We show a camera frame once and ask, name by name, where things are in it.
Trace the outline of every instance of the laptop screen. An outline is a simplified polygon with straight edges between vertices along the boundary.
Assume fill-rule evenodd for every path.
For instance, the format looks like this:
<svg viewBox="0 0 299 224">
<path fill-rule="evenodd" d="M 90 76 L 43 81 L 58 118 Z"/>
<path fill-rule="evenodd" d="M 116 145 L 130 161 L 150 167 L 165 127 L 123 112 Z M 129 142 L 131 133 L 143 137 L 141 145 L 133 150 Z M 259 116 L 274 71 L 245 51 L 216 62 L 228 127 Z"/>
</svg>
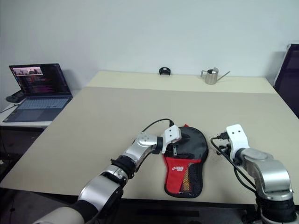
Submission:
<svg viewBox="0 0 299 224">
<path fill-rule="evenodd" d="M 71 95 L 59 64 L 11 65 L 9 68 L 27 97 Z"/>
</svg>

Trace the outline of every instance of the laptop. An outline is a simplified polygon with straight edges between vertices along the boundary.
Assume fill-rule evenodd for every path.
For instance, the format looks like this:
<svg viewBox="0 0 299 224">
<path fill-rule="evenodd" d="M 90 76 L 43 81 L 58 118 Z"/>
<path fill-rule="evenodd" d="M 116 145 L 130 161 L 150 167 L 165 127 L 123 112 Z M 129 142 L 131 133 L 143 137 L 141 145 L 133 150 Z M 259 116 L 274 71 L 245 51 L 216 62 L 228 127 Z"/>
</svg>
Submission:
<svg viewBox="0 0 299 224">
<path fill-rule="evenodd" d="M 52 121 L 72 99 L 59 64 L 9 68 L 26 99 L 3 122 Z"/>
</svg>

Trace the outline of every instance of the black power cord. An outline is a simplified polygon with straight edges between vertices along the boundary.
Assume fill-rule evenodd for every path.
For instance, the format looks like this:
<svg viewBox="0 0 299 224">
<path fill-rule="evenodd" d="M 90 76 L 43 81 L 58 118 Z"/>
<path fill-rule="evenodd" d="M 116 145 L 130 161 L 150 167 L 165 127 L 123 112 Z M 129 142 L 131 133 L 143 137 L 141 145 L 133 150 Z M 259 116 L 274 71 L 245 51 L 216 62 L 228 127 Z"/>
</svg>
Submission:
<svg viewBox="0 0 299 224">
<path fill-rule="evenodd" d="M 249 187 L 248 185 L 246 185 L 242 179 L 239 177 L 239 174 L 237 172 L 237 169 L 234 167 L 234 173 L 235 173 L 235 176 L 236 178 L 238 179 L 238 181 L 245 187 L 247 188 L 248 190 L 252 191 L 253 193 L 256 193 L 256 190 L 252 189 L 251 187 Z"/>
<path fill-rule="evenodd" d="M 254 189 L 256 189 L 256 186 L 255 186 L 255 184 L 234 164 L 234 162 L 233 161 L 231 161 L 231 159 L 224 153 L 224 152 L 222 152 L 222 150 L 218 147 L 218 146 L 216 146 L 216 144 L 214 143 L 214 140 L 216 140 L 216 139 L 220 139 L 220 137 L 218 138 L 218 137 L 214 137 L 214 138 L 211 138 L 211 143 L 212 143 L 212 145 L 218 150 L 218 152 L 221 154 L 221 155 L 223 155 L 226 159 L 227 159 L 227 161 L 230 163 L 230 164 L 232 164 L 233 165 L 233 167 L 234 167 L 234 169 L 236 169 L 241 175 L 242 175 L 242 177 L 244 177 L 244 179 L 248 182 L 248 183 L 250 183 L 251 184 L 251 186 L 254 188 Z"/>
<path fill-rule="evenodd" d="M 11 208 L 10 208 L 9 211 L 10 211 L 9 224 L 11 224 L 11 218 L 12 218 L 13 212 L 15 211 L 15 208 L 14 208 L 14 196 L 13 196 L 12 203 L 11 203 Z"/>
<path fill-rule="evenodd" d="M 2 136 L 0 135 L 0 141 L 1 141 L 1 143 L 2 143 L 2 146 L 3 146 L 3 150 L 4 150 L 4 152 L 6 153 L 6 155 L 8 155 L 8 153 L 7 153 L 7 151 L 6 151 L 6 148 L 5 148 L 5 145 L 4 145 L 4 141 L 3 141 L 3 139 L 2 139 Z"/>
<path fill-rule="evenodd" d="M 7 108 L 7 109 L 1 111 L 0 113 L 3 113 L 4 111 L 8 111 L 9 109 L 11 109 L 11 108 L 13 108 L 13 107 L 15 107 L 15 106 L 18 106 L 18 104 L 14 104 L 13 106 L 11 106 L 11 107 L 9 107 L 9 108 Z"/>
<path fill-rule="evenodd" d="M 145 132 L 149 127 L 153 126 L 155 123 L 158 123 L 160 121 L 163 121 L 163 120 L 168 120 L 169 121 L 169 127 L 173 126 L 174 125 L 174 122 L 172 120 L 170 120 L 169 118 L 163 118 L 163 119 L 160 119 L 160 120 L 156 120 L 154 121 L 153 123 L 151 123 L 150 125 L 148 125 L 145 129 L 143 129 L 141 132 Z M 140 166 L 143 164 L 143 162 L 145 161 L 146 157 L 148 157 L 152 152 L 149 152 L 145 155 L 144 159 L 141 161 L 139 167 L 136 169 L 136 173 L 138 172 Z"/>
<path fill-rule="evenodd" d="M 168 120 L 168 121 L 169 121 L 169 127 L 171 127 L 171 126 L 174 125 L 174 122 L 173 122 L 172 120 L 170 120 L 169 118 L 163 118 L 163 119 L 154 121 L 153 123 L 151 123 L 150 125 L 148 125 L 145 129 L 143 129 L 141 132 L 145 132 L 149 127 L 151 127 L 151 126 L 153 126 L 155 123 L 158 123 L 158 122 L 163 121 L 163 120 Z"/>
</svg>

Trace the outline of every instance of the laptop keyboard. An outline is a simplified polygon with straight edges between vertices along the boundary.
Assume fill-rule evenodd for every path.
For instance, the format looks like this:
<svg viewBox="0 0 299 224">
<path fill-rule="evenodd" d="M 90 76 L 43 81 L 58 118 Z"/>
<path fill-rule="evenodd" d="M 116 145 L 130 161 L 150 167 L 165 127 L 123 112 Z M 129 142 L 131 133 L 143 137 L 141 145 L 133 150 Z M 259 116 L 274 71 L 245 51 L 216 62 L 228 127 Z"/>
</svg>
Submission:
<svg viewBox="0 0 299 224">
<path fill-rule="evenodd" d="M 68 101 L 68 98 L 61 99 L 27 99 L 18 107 L 18 109 L 59 109 Z"/>
</svg>

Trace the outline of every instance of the printed logo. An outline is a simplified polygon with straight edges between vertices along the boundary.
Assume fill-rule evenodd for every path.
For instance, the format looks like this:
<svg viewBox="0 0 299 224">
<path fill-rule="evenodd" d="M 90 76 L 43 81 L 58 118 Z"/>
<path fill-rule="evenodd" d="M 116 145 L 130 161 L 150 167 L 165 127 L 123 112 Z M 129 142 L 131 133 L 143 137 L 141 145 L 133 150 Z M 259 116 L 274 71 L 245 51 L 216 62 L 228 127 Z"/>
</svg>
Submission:
<svg viewBox="0 0 299 224">
<path fill-rule="evenodd" d="M 173 167 L 172 170 L 183 171 L 184 167 Z"/>
</svg>

